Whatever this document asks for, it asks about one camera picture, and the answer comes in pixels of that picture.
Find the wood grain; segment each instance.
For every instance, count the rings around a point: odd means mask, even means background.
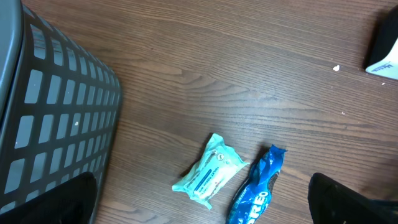
[[[257,223],[311,223],[314,172],[397,199],[398,82],[362,69],[394,1],[24,2],[121,79],[97,223],[224,223],[249,167],[210,211],[171,191],[212,132],[249,162],[261,146],[289,150]]]

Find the laundry basket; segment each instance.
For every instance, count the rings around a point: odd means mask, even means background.
[[[2,4],[0,213],[86,171],[100,193],[122,99],[118,78],[21,2]]]

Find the wet wipe packet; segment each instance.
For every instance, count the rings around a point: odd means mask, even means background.
[[[272,146],[254,164],[248,179],[233,199],[226,224],[253,224],[267,209],[272,199],[272,189],[284,162],[286,150]]]
[[[209,199],[248,164],[232,147],[224,144],[221,136],[213,134],[201,159],[172,189],[187,193],[192,200],[211,209]]]

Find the blue snack wrapper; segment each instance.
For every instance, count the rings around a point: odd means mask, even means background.
[[[248,179],[233,199],[226,224],[253,224],[267,209],[272,199],[272,188],[284,162],[286,150],[272,146],[253,165]]]

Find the white speck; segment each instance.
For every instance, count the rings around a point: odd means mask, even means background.
[[[340,70],[340,65],[336,65],[336,66],[334,66],[334,67],[333,67],[333,69],[334,69],[334,71],[336,71],[336,72],[337,72],[338,70]]]

